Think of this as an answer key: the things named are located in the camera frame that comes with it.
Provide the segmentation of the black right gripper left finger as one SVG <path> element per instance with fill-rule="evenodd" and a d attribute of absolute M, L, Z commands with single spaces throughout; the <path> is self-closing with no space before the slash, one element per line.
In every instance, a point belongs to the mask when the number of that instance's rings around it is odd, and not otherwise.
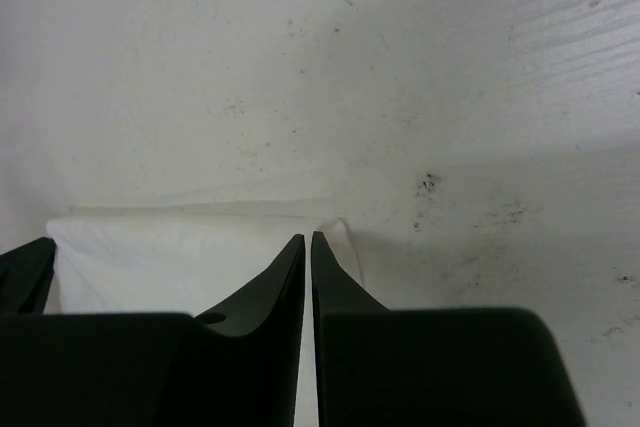
<path fill-rule="evenodd" d="M 290 426 L 305 242 L 207 311 L 1 312 L 5 426 Z"/>

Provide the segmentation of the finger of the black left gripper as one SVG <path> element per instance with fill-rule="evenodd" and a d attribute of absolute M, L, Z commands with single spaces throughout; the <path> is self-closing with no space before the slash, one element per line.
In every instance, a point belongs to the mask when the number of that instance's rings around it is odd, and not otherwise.
<path fill-rule="evenodd" d="M 41 237 L 1 255 L 2 315 L 42 314 L 54 276 L 56 245 Z"/>

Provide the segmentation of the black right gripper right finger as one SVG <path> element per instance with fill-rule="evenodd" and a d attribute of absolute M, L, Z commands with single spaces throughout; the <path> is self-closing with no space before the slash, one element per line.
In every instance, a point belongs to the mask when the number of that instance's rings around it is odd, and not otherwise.
<path fill-rule="evenodd" d="M 390 310 L 315 232 L 311 277 L 324 426 L 581 426 L 555 340 L 520 308 Z"/>

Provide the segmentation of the white tank top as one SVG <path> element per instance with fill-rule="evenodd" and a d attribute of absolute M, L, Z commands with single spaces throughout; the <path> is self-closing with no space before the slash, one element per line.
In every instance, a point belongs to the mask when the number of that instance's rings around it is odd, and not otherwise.
<path fill-rule="evenodd" d="M 53 219 L 64 313 L 199 314 L 264 271 L 296 234 L 325 234 L 356 282 L 362 269 L 339 219 L 216 214 L 84 215 Z"/>

